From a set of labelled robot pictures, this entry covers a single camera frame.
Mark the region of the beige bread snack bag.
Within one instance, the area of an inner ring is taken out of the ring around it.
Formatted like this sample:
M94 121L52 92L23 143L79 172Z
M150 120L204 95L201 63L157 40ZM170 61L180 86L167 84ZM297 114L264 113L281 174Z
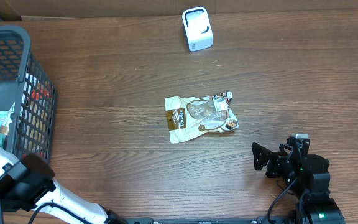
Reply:
M206 133L232 131L239 122L230 109L232 92L225 91L206 97L165 99L170 142L187 142Z

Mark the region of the orange spaghetti pack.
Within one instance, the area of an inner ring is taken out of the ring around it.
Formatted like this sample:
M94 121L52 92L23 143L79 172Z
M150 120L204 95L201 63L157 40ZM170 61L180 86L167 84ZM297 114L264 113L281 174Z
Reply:
M23 155L34 153L44 159L49 156L52 131L53 86L47 81L39 81L35 76L26 74L24 92L19 118L19 148Z

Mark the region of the white cream tube brown cap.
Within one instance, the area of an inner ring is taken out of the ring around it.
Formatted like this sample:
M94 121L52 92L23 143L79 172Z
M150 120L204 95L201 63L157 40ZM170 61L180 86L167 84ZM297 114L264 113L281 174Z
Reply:
M15 110L15 103L12 104L11 108L8 111L7 114L7 121L6 121L6 127L9 127L10 124L12 123L12 115L14 114L14 110Z

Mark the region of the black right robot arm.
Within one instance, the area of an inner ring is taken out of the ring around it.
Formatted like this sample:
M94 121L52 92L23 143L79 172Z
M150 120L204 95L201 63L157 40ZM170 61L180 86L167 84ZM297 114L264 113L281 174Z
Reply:
M272 202L266 218L261 223L345 223L345 218L330 198L328 171L329 160L309 154L310 137L308 134L293 133L279 150L273 152L254 142L251 145L254 169L266 167L266 177L281 178L285 183L282 193ZM272 210L285 195L297 197L296 209L285 218L272 216Z

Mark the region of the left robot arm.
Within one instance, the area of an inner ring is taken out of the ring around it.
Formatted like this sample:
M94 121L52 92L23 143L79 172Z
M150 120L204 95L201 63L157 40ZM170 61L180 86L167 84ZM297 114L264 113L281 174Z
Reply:
M0 148L0 223L4 213L33 211L32 223L43 212L67 223L125 223L111 210L88 202L62 187L39 156L22 159Z

